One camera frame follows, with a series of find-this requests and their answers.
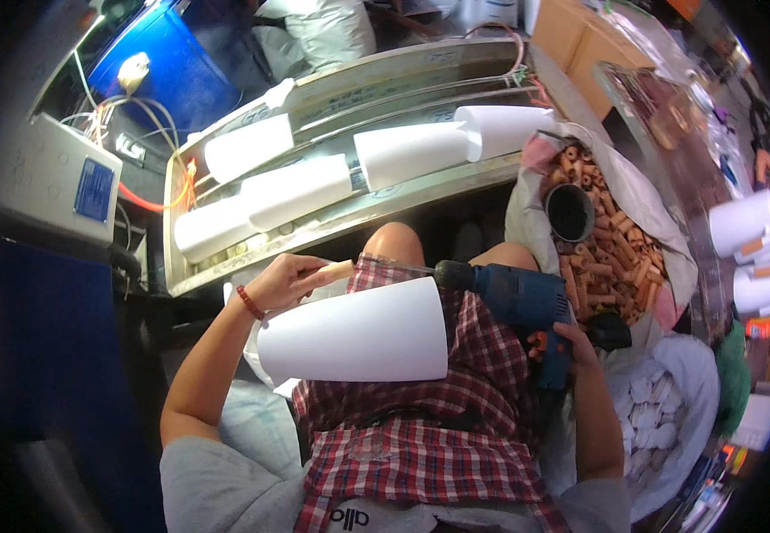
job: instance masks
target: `blue electric drill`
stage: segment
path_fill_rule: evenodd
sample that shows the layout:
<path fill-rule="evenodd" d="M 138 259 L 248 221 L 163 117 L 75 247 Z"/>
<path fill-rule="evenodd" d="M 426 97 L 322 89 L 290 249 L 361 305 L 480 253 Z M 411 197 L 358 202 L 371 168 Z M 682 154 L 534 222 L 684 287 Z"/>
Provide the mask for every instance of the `blue electric drill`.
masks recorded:
<path fill-rule="evenodd" d="M 502 264 L 472 266 L 445 260 L 435 265 L 433 278 L 444 288 L 479 294 L 497 321 L 540 332 L 545 342 L 539 386 L 565 388 L 571 341 L 553 328 L 554 322 L 571 323 L 561 277 Z"/>

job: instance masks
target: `leg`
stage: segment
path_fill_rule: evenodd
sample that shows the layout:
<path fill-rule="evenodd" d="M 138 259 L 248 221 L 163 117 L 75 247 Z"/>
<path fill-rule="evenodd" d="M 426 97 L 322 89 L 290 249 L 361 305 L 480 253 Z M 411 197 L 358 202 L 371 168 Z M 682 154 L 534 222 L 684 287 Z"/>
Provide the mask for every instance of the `leg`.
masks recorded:
<path fill-rule="evenodd" d="M 385 224 L 369 238 L 364 250 L 404 263 L 425 265 L 421 240 L 415 230 L 399 222 Z"/>
<path fill-rule="evenodd" d="M 471 264 L 486 266 L 489 263 L 505 264 L 520 269 L 539 270 L 536 259 L 526 248 L 515 242 L 502 242 L 470 260 Z"/>

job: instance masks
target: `hand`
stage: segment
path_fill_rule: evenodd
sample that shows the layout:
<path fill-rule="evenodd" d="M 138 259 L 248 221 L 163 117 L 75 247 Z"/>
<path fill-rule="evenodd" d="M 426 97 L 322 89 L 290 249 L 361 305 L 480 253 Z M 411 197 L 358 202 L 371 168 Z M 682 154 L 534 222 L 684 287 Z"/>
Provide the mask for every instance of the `hand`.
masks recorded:
<path fill-rule="evenodd" d="M 334 281 L 331 274 L 317 272 L 326 264 L 313 256 L 283 253 L 246 285 L 246 293 L 262 311 L 297 304 L 314 289 Z"/>
<path fill-rule="evenodd" d="M 571 340 L 571 355 L 573 358 L 571 372 L 580 374 L 590 370 L 601 371 L 601 364 L 598 362 L 595 348 L 586 334 L 580 331 L 579 327 L 563 324 L 562 322 L 554 322 L 554 331 Z"/>

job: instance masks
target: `white tube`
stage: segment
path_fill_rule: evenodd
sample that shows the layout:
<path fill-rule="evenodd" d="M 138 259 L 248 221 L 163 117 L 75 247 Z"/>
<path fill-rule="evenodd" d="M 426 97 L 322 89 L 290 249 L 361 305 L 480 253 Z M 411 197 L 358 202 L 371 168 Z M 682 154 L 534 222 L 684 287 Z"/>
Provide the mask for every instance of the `white tube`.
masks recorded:
<path fill-rule="evenodd" d="M 245 200 L 232 196 L 184 213 L 177 219 L 173 235 L 187 261 L 200 263 L 256 233 L 248 220 Z"/>
<path fill-rule="evenodd" d="M 738 313 L 770 308 L 770 275 L 755 277 L 762 267 L 743 266 L 734 271 L 734 305 Z"/>
<path fill-rule="evenodd" d="M 204 159 L 213 178 L 228 183 L 292 147 L 290 118 L 285 113 L 207 141 Z"/>
<path fill-rule="evenodd" d="M 358 162 L 370 192 L 467 160 L 467 136 L 459 123 L 413 126 L 355 134 Z"/>
<path fill-rule="evenodd" d="M 464 122 L 468 161 L 518 152 L 536 130 L 552 129 L 556 122 L 553 109 L 522 106 L 459 107 L 453 119 Z"/>
<path fill-rule="evenodd" d="M 269 231 L 352 194 L 343 154 L 309 159 L 243 180 L 240 196 L 251 227 Z"/>
<path fill-rule="evenodd" d="M 268 317 L 258 351 L 272 375 L 328 381 L 421 381 L 447 375 L 435 281 L 345 294 Z"/>
<path fill-rule="evenodd" d="M 721 258 L 770 233 L 770 190 L 710 208 L 710 240 Z"/>

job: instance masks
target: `orange wire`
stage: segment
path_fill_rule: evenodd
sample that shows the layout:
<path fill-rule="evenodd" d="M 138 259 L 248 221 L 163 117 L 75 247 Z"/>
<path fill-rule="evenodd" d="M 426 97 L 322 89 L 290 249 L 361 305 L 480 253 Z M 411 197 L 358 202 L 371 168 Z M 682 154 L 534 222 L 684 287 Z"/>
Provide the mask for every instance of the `orange wire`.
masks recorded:
<path fill-rule="evenodd" d="M 122 193 L 124 193 L 124 196 L 129 198 L 134 204 L 137 206 L 144 207 L 145 209 L 151 210 L 151 211 L 164 211 L 166 209 L 173 208 L 177 206 L 181 202 L 184 197 L 187 198 L 186 208 L 188 209 L 189 206 L 192 205 L 192 200 L 194 199 L 192 194 L 192 189 L 195 187 L 194 184 L 195 180 L 195 158 L 192 158 L 189 163 L 186 165 L 186 178 L 184 179 L 184 189 L 180 192 L 180 195 L 171 203 L 168 205 L 164 204 L 155 204 L 154 202 L 149 202 L 146 199 L 142 199 L 139 196 L 136 196 L 133 191 L 131 191 L 129 188 L 127 188 L 126 185 L 124 185 L 121 181 L 119 181 L 119 189 Z"/>

